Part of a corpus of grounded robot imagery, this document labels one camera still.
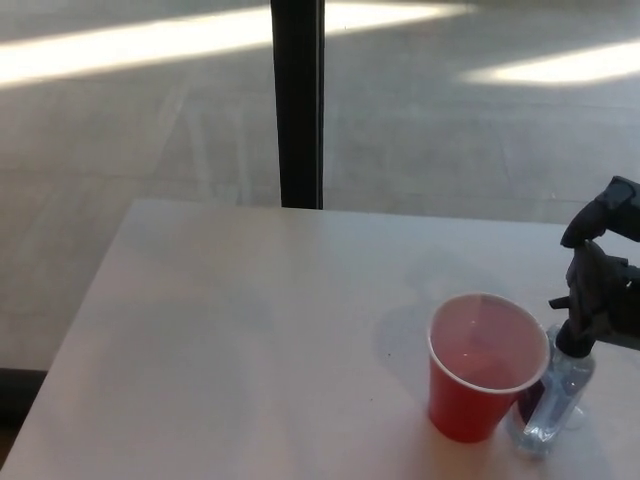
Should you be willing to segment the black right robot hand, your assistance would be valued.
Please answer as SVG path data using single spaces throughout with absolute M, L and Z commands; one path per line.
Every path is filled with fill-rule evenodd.
M 639 268 L 596 243 L 606 232 L 639 241 L 639 184 L 621 176 L 567 226 L 561 245 L 573 251 L 567 270 L 568 338 L 584 348 L 601 341 L 639 349 Z

